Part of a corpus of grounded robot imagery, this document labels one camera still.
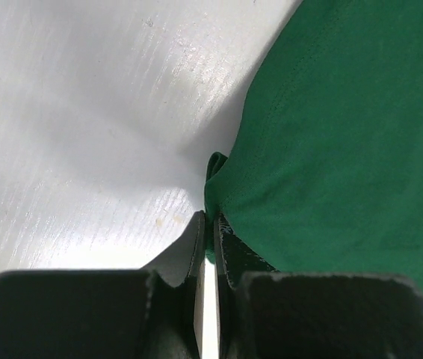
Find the dark green t shirt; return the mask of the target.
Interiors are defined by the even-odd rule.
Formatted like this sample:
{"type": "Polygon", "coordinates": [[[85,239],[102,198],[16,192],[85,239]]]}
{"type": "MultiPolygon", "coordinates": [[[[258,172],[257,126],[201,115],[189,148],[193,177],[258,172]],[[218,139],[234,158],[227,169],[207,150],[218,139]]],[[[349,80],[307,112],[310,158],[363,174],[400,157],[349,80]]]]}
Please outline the dark green t shirt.
{"type": "Polygon", "coordinates": [[[209,219],[280,271],[423,290],[423,1],[303,1],[209,160],[209,219]]]}

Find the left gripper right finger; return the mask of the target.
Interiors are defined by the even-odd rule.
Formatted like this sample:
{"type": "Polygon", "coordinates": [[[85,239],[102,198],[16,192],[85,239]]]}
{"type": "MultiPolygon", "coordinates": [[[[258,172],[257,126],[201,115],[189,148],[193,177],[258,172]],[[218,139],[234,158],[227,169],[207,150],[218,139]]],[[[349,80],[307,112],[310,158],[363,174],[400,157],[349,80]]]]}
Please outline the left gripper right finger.
{"type": "Polygon", "coordinates": [[[221,358],[423,358],[423,294],[407,277],[277,271],[214,221],[221,358]]]}

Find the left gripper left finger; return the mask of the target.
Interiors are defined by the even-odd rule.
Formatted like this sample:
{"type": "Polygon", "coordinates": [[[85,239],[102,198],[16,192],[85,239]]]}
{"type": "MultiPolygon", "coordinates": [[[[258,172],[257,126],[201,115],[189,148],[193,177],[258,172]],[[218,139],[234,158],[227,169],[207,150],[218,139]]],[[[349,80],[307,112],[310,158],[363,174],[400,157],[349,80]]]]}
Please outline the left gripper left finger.
{"type": "Polygon", "coordinates": [[[199,358],[204,227],[140,269],[0,273],[0,358],[199,358]]]}

